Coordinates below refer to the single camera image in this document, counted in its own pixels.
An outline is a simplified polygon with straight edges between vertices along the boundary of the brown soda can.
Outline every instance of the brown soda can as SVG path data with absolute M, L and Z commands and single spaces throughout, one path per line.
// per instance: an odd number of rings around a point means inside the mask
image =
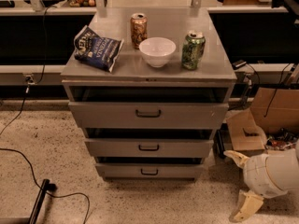
M 144 13 L 131 16 L 131 38 L 135 49 L 139 49 L 140 43 L 148 38 L 147 24 L 148 18 Z

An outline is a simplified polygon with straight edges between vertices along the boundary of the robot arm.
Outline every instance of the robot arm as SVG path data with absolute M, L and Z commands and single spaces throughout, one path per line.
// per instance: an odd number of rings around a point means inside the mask
M 264 198 L 274 198 L 287 194 L 290 189 L 299 189 L 299 141 L 296 149 L 275 154 L 249 158 L 229 150 L 224 155 L 243 169 L 244 182 L 249 187 L 248 192 L 239 192 L 237 208 L 230 217 L 233 222 L 241 222 L 254 215 L 263 205 Z

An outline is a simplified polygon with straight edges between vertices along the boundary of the drawer handle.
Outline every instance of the drawer handle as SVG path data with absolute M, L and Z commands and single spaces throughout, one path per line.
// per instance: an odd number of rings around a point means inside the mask
M 142 147 L 142 145 L 138 146 L 140 151 L 158 151 L 160 146 L 157 145 L 156 147 Z
M 158 169 L 156 169 L 155 172 L 144 172 L 143 169 L 141 169 L 142 175 L 157 175 L 159 173 Z
M 158 118 L 161 116 L 161 113 L 160 109 L 156 112 L 142 112 L 138 109 L 135 111 L 136 116 L 140 118 Z

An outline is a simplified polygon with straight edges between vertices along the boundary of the green soda can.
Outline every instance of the green soda can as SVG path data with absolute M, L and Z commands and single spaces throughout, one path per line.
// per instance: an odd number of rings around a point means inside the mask
M 201 32 L 190 31 L 185 37 L 181 56 L 181 65 L 188 70 L 197 69 L 204 50 L 206 39 Z

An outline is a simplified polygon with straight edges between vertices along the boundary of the cabinet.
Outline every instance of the cabinet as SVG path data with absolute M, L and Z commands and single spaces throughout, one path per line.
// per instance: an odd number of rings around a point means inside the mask
M 93 18 L 99 35 L 125 43 L 112 73 L 69 60 L 62 78 L 70 110 L 103 178 L 196 179 L 224 120 L 235 73 L 206 10 L 194 17 L 188 9 L 142 9 L 149 35 L 177 45 L 174 59 L 159 69 L 131 45 L 134 12 L 114 8 Z M 172 29 L 160 26 L 160 18 Z M 106 29 L 114 22 L 118 29 Z M 181 45 L 186 31 L 196 28 L 206 35 L 206 51 L 198 69 L 188 71 L 180 66 Z

